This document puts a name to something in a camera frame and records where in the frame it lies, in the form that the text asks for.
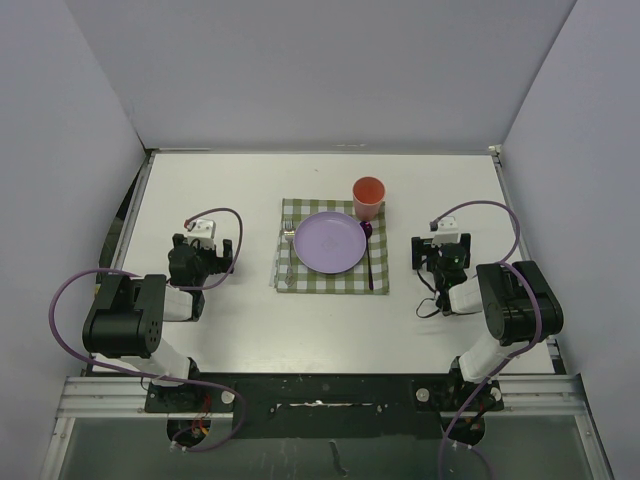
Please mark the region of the green white checkered cloth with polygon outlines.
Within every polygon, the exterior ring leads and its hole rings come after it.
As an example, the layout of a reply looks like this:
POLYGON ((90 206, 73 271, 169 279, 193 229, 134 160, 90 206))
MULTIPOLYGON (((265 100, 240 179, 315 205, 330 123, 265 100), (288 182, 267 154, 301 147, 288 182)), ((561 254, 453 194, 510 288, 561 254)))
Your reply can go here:
POLYGON ((281 233, 273 270, 274 288, 280 293, 388 294, 389 268, 384 206, 381 206, 378 214, 369 221, 373 227, 373 233, 369 240, 374 279, 373 291, 370 291, 368 288, 366 252, 360 262, 350 270, 339 274, 322 274, 308 269, 297 258, 294 249, 292 262, 295 272, 295 283, 291 287, 285 284, 288 248, 283 234, 284 220, 291 218, 296 232, 297 227, 305 218, 325 211, 341 212, 356 219, 359 223, 361 222, 356 217, 354 205, 351 200, 282 200, 281 233))

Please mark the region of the purple plastic spoon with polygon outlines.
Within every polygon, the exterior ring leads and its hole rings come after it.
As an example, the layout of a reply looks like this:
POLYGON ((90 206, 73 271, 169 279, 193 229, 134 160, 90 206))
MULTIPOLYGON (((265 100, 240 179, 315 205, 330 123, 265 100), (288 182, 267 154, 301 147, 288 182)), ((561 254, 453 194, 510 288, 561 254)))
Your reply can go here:
POLYGON ((370 255, 370 244, 369 244, 369 240, 372 236, 373 233, 373 227, 372 225, 367 222, 367 221, 361 221, 360 222, 360 226, 364 232, 365 235, 365 239, 366 239, 366 248, 365 248, 365 252, 366 252, 366 258, 367 258, 367 274, 368 274, 368 288, 370 291, 374 290, 374 279, 373 279, 373 271, 372 271, 372 265, 371 265, 371 255, 370 255))

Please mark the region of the orange plastic cup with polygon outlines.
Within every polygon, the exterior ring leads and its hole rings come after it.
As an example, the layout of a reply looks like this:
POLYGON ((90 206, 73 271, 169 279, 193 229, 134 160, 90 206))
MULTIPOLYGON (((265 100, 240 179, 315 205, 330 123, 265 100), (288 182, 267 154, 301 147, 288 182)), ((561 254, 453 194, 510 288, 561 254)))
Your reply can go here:
POLYGON ((378 214, 385 195, 385 186, 379 179, 375 177, 358 179, 352 187, 356 217, 361 221, 371 221, 378 214))

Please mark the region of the silver metal fork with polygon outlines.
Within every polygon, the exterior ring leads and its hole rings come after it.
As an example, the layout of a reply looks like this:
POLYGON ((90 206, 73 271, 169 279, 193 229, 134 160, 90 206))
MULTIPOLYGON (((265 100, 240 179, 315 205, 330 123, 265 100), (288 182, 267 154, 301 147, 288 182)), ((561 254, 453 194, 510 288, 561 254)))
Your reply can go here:
POLYGON ((284 238, 287 242, 287 270, 285 277, 285 284, 288 287, 291 287, 295 283, 295 272, 293 268, 293 250, 294 250, 294 238, 295 238, 295 227, 293 224, 293 220, 291 218, 286 218, 284 220, 284 229, 283 229, 284 238))

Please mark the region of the purple plastic plate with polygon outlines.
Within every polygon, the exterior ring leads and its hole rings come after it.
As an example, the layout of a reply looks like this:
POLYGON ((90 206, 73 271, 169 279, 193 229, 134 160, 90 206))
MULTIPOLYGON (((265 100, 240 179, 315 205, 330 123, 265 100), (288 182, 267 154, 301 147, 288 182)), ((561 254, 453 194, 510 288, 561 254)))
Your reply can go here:
POLYGON ((297 227, 293 246, 297 258, 322 274, 339 274, 356 266, 366 250, 360 223, 335 211, 319 212, 305 218, 297 227))

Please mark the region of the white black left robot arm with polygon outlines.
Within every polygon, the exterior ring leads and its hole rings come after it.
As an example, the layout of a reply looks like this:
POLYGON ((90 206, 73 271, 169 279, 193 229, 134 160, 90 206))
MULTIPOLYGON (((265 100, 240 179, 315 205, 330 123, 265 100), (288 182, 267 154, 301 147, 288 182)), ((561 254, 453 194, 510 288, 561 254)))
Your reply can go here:
POLYGON ((210 234, 172 238, 169 274, 132 279, 124 274, 104 278, 82 330, 84 348, 93 354, 120 360, 151 382, 168 388, 168 399, 180 410, 200 405, 204 387, 195 378, 198 367, 163 339, 170 322, 196 322, 205 297, 202 288, 212 275, 231 273, 233 243, 222 241, 218 253, 210 234))

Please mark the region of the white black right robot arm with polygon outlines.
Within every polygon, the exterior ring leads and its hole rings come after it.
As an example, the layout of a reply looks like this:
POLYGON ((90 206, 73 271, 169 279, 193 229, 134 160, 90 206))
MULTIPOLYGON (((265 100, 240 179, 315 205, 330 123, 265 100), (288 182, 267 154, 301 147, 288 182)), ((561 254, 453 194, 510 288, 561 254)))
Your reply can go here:
POLYGON ((419 314, 483 314, 486 330, 457 360, 460 375, 445 384, 448 402, 469 408, 481 396, 479 383, 497 374, 501 364, 520 350, 528 351, 564 326, 562 307, 533 261, 490 263, 470 267, 471 235, 461 234, 453 243, 436 238, 411 239, 411 267, 432 293, 435 310, 419 314))

